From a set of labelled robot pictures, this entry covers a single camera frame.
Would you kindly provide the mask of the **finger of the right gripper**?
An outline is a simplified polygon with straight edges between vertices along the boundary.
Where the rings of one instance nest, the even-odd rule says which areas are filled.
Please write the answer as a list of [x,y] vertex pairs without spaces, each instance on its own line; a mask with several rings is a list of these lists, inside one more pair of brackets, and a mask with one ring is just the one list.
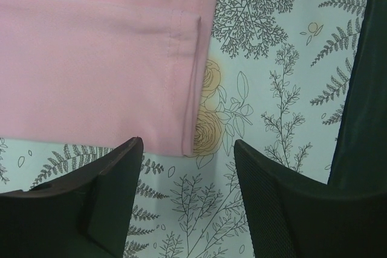
[[368,0],[329,184],[386,184],[386,0]]

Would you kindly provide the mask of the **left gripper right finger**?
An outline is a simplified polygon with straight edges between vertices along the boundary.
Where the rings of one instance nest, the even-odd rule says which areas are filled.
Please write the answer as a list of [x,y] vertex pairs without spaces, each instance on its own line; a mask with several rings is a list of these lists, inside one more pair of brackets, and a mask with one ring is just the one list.
[[243,140],[235,166],[256,257],[385,257],[386,190],[339,189]]

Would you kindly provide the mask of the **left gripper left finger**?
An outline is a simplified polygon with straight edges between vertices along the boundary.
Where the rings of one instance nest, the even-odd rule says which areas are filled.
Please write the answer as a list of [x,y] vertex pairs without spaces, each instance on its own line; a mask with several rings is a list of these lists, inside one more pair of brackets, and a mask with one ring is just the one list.
[[1,194],[2,257],[122,257],[143,156],[131,138],[31,190]]

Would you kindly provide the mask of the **pink t-shirt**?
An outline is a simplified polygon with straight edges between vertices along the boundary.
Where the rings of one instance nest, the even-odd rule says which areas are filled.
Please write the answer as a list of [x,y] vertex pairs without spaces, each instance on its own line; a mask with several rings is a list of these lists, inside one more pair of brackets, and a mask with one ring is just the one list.
[[216,0],[1,0],[1,136],[193,152]]

